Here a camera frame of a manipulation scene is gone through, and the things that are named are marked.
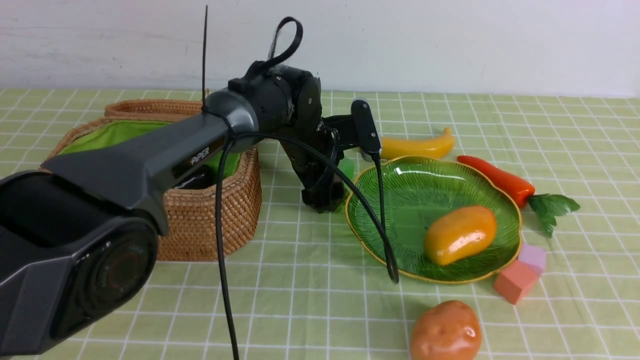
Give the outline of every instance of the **wicker basket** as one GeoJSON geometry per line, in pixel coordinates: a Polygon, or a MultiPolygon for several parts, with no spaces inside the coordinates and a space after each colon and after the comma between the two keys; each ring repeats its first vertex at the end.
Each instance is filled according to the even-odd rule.
{"type": "MultiPolygon", "coordinates": [[[[179,106],[178,109],[185,111],[184,107],[179,106]]],[[[67,133],[48,158],[57,155],[76,139],[113,121],[175,122],[185,117],[176,116],[178,113],[174,113],[173,116],[167,113],[138,114],[137,116],[129,113],[128,116],[107,116],[88,122],[67,133]]],[[[240,155],[237,170],[226,177],[222,184],[224,188],[222,231],[224,251],[229,255],[253,238],[258,224],[262,205],[262,186],[258,150],[255,147],[240,155]]],[[[215,241],[215,195],[215,185],[203,190],[171,189],[165,193],[164,208],[170,232],[168,236],[160,237],[158,260],[216,261],[218,259],[215,241]]]]}
{"type": "Polygon", "coordinates": [[[200,113],[202,103],[188,100],[124,100],[104,108],[104,116],[144,116],[148,119],[184,119],[200,113]]]}

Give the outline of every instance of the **toy vegetable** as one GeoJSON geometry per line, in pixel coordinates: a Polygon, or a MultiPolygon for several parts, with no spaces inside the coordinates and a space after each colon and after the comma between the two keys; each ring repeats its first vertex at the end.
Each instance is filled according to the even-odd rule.
{"type": "Polygon", "coordinates": [[[474,310],[458,300],[445,301],[424,313],[413,326],[413,360],[473,360],[482,333],[474,310]]]}
{"type": "Polygon", "coordinates": [[[470,166],[486,176],[497,188],[513,199],[519,208],[530,205],[538,217],[543,232],[550,238],[557,225],[556,217],[572,213],[580,209],[573,199],[557,194],[535,194],[535,187],[521,177],[501,170],[488,161],[475,156],[460,155],[458,162],[470,166]]]}
{"type": "Polygon", "coordinates": [[[424,254],[440,266],[479,254],[491,245],[498,231],[493,212],[467,206],[439,218],[424,237],[424,254]]]}

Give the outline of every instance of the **green glass plate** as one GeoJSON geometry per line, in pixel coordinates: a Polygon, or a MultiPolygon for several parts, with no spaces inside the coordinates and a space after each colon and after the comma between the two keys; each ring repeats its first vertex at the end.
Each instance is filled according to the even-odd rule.
{"type": "MultiPolygon", "coordinates": [[[[457,162],[404,156],[382,164],[385,227],[401,274],[429,282],[460,284],[496,274],[516,259],[522,246],[522,216],[513,200],[475,169],[457,162]],[[436,265],[423,255],[424,236],[438,218],[455,209],[480,205],[493,211],[498,230],[481,253],[436,265]]],[[[375,167],[355,181],[380,218],[375,167]]],[[[365,250],[386,266],[382,239],[358,197],[345,205],[347,221],[365,250]]]]}

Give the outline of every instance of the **toy carrot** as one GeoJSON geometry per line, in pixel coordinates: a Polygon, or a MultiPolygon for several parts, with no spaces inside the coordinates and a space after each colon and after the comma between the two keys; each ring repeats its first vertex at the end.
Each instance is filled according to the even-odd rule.
{"type": "Polygon", "coordinates": [[[543,232],[551,237],[556,217],[572,213],[580,209],[580,205],[573,199],[557,194],[536,194],[536,188],[521,177],[501,170],[488,161],[475,156],[460,155],[458,162],[472,167],[486,176],[497,188],[513,199],[519,208],[527,204],[531,207],[540,221],[543,232]]]}

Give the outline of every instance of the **toy mango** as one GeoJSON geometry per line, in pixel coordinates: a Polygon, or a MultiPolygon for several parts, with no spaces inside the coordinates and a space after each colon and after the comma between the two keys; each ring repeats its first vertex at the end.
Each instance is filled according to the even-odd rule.
{"type": "Polygon", "coordinates": [[[424,237],[424,255],[445,266],[476,255],[491,245],[498,231],[493,212],[484,206],[467,206],[439,218],[424,237]]]}

